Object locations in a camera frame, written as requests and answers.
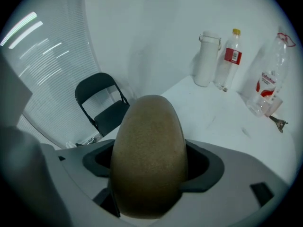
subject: red bottle label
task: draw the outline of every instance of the red bottle label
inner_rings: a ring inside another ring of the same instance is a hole
[[[226,48],[224,60],[240,65],[242,53],[231,48]]]

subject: window blinds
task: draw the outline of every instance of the window blinds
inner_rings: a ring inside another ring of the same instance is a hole
[[[26,0],[18,10],[20,17],[33,12],[36,17],[3,47],[10,66],[33,92],[24,111],[26,119],[61,148],[69,141],[83,143],[97,131],[78,106],[74,92],[80,81],[98,73],[99,68],[90,49],[82,0]],[[94,118],[112,103],[103,90],[83,107]],[[21,118],[19,127],[28,131],[24,122]]]

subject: white table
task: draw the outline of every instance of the white table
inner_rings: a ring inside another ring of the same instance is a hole
[[[188,76],[162,94],[175,108],[184,137],[254,156],[289,185],[296,173],[293,139],[287,126],[280,133],[269,118],[254,116],[234,91],[213,83],[197,86]],[[119,126],[101,141],[115,139]]]

